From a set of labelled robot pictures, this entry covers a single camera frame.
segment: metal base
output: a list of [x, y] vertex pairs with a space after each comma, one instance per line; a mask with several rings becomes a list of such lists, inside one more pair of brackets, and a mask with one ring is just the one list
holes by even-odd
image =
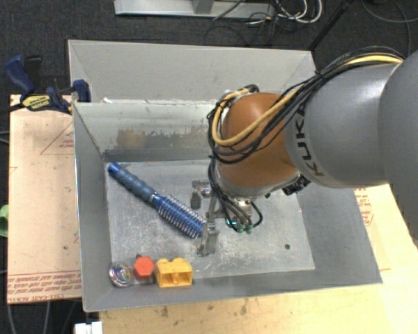
[[[209, 13], [194, 12], [192, 0], [115, 0], [116, 15], [157, 15], [186, 17], [216, 17], [231, 8], [234, 3], [215, 1]], [[225, 18], [248, 19], [252, 14], [263, 18], [258, 13], [273, 14], [273, 8], [267, 3], [241, 3]]]

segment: dark gray carpet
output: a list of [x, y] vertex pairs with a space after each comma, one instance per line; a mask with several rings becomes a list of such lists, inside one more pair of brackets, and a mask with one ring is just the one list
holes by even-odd
[[[68, 39], [119, 40], [184, 45], [245, 46], [271, 49], [306, 49], [325, 25], [342, 0], [323, 0], [324, 13], [320, 21], [292, 33], [276, 28], [269, 42], [268, 30], [252, 29], [240, 22], [180, 17], [115, 17], [114, 0], [0, 0], [0, 109], [8, 105], [8, 96], [19, 93], [3, 73], [5, 62], [16, 54], [40, 54], [44, 58], [42, 84], [68, 85]], [[418, 0], [398, 2], [408, 18], [418, 16]], [[389, 19], [403, 16], [393, 2], [383, 1], [369, 6], [372, 11]], [[403, 54], [418, 48], [418, 22], [410, 25], [410, 40], [405, 24], [389, 24], [370, 16], [360, 0], [337, 22], [318, 46], [315, 60], [325, 66], [337, 56], [370, 45], [393, 47]], [[230, 26], [237, 32], [213, 26]], [[294, 26], [288, 22], [285, 29]], [[9, 118], [0, 117], [0, 131], [9, 128]], [[0, 144], [0, 207], [8, 198], [8, 148]], [[6, 240], [0, 238], [0, 269], [6, 268]], [[0, 276], [0, 333], [10, 333], [5, 304], [6, 277]], [[18, 333], [41, 333], [45, 304], [13, 307]], [[71, 302], [53, 302], [48, 333], [60, 333]], [[73, 310], [71, 322], [84, 321], [80, 305]]]

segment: blue clamp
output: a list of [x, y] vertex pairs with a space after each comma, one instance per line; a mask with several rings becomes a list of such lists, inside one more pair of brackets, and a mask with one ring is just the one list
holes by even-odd
[[75, 91], [78, 102], [91, 101], [90, 89], [83, 79], [74, 81], [71, 88], [62, 91], [58, 91], [57, 87], [49, 87], [43, 94], [35, 93], [36, 86], [24, 68], [24, 57], [21, 54], [12, 57], [5, 64], [5, 73], [14, 84], [23, 89], [20, 104], [30, 111], [53, 110], [71, 114], [71, 103], [62, 98], [62, 93], [65, 92]]

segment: yellow cable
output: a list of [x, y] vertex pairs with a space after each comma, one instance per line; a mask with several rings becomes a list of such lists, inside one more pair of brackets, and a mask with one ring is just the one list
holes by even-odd
[[[355, 63], [361, 63], [361, 62], [382, 62], [382, 63], [401, 63], [403, 60], [396, 57], [391, 56], [384, 56], [380, 54], [372, 55], [372, 56], [365, 56], [365, 57], [359, 57], [356, 59], [353, 59], [351, 61], [348, 61], [347, 63], [343, 65], [352, 65]], [[235, 136], [228, 138], [226, 140], [222, 140], [220, 137], [218, 137], [218, 122], [222, 115], [222, 111], [224, 107], [226, 106], [226, 103], [229, 100], [232, 100], [233, 98], [244, 95], [247, 92], [249, 92], [247, 89], [242, 89], [236, 92], [233, 92], [231, 94], [228, 94], [219, 104], [217, 107], [217, 110], [214, 114], [214, 120], [212, 122], [212, 139], [214, 142], [220, 146], [232, 146], [244, 139], [249, 133], [253, 132], [261, 122], [263, 122], [266, 118], [271, 116], [274, 112], [279, 110], [280, 108], [284, 107], [285, 104], [296, 94], [296, 92], [299, 90], [299, 88], [295, 89], [290, 94], [287, 94], [280, 102], [275, 104], [271, 109], [268, 109], [260, 118], [255, 120], [253, 123], [251, 123], [249, 126], [247, 126], [245, 129], [243, 129], [241, 132], [236, 134]]]
[[361, 62], [383, 62], [383, 63], [401, 63], [403, 60], [397, 57], [391, 57], [391, 56], [383, 56], [380, 54], [376, 54], [373, 56], [365, 56], [365, 57], [359, 57], [356, 59], [353, 59], [351, 61], [348, 61], [344, 65], [350, 65], [355, 63], [361, 63]]
[[212, 122], [212, 138], [213, 138], [214, 142], [217, 143], [218, 145], [221, 145], [221, 146], [232, 146], [232, 145], [236, 144], [238, 141], [241, 141], [250, 132], [253, 132], [260, 125], [261, 122], [263, 122], [266, 118], [271, 116], [275, 111], [277, 111], [281, 107], [283, 107], [289, 101], [289, 99], [291, 99], [294, 96], [294, 94], [296, 94], [296, 92], [298, 90], [299, 90], [299, 88], [295, 89], [290, 94], [287, 94], [280, 102], [278, 102], [271, 109], [268, 109], [264, 114], [262, 114], [262, 116], [260, 118], [255, 120], [252, 124], [250, 124], [248, 127], [243, 129], [240, 133], [236, 134], [235, 136], [233, 136], [231, 138], [228, 138], [227, 140], [220, 139], [218, 137], [218, 133], [217, 133], [217, 126], [218, 126], [219, 118], [222, 114], [222, 108], [219, 107], [215, 112], [214, 120]]

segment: yellow clamp label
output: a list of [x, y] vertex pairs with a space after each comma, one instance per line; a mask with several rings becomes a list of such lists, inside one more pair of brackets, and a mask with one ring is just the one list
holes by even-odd
[[30, 95], [22, 102], [22, 104], [27, 108], [32, 108], [33, 110], [36, 110], [44, 106], [48, 106], [50, 98], [51, 97], [49, 95], [43, 94]]

